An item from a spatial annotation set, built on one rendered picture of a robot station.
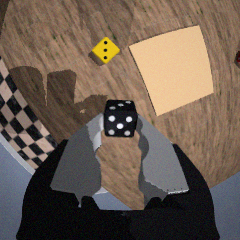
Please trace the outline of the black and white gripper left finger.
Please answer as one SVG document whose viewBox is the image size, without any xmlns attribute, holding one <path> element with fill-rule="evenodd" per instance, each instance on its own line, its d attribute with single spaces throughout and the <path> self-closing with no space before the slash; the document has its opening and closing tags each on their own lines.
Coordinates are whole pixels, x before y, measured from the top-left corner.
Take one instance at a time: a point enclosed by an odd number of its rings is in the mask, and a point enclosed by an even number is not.
<svg viewBox="0 0 240 240">
<path fill-rule="evenodd" d="M 45 215 L 81 205 L 83 196 L 101 189 L 101 146 L 104 112 L 100 112 L 41 163 L 25 191 L 17 240 L 27 240 L 33 226 Z"/>
</svg>

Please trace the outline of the black die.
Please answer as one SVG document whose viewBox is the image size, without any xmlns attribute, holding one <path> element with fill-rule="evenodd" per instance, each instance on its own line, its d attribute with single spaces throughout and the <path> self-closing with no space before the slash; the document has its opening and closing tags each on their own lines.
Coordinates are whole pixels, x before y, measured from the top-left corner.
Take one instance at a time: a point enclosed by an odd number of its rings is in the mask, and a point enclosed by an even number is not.
<svg viewBox="0 0 240 240">
<path fill-rule="evenodd" d="M 106 137 L 134 137 L 137 111 L 133 101 L 107 100 L 104 111 Z"/>
</svg>

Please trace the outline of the beige flat mat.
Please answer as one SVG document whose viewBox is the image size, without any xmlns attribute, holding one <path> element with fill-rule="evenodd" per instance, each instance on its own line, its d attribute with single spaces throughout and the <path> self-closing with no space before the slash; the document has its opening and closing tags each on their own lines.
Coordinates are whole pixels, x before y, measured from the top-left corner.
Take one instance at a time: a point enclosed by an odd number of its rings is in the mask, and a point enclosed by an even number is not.
<svg viewBox="0 0 240 240">
<path fill-rule="evenodd" d="M 214 93 L 199 25 L 158 35 L 129 48 L 157 116 Z"/>
</svg>

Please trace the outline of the yellow die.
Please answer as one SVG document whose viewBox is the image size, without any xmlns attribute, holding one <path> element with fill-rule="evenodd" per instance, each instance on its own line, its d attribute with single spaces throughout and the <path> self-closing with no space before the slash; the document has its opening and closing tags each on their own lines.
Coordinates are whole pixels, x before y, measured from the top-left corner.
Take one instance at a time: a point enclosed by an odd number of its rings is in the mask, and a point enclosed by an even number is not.
<svg viewBox="0 0 240 240">
<path fill-rule="evenodd" d="M 104 37 L 93 49 L 92 52 L 104 63 L 108 63 L 120 49 L 107 37 Z"/>
</svg>

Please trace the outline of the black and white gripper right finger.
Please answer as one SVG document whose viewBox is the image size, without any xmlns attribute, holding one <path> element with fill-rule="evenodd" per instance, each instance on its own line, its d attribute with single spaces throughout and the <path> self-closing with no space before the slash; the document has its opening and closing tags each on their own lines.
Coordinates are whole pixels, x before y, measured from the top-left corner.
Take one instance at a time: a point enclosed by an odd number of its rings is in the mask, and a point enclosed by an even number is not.
<svg viewBox="0 0 240 240">
<path fill-rule="evenodd" d="M 177 144 L 138 113 L 135 130 L 142 152 L 138 188 L 144 207 L 152 197 L 160 197 L 162 208 L 191 213 L 206 226 L 211 240 L 219 240 L 212 196 L 199 170 Z"/>
</svg>

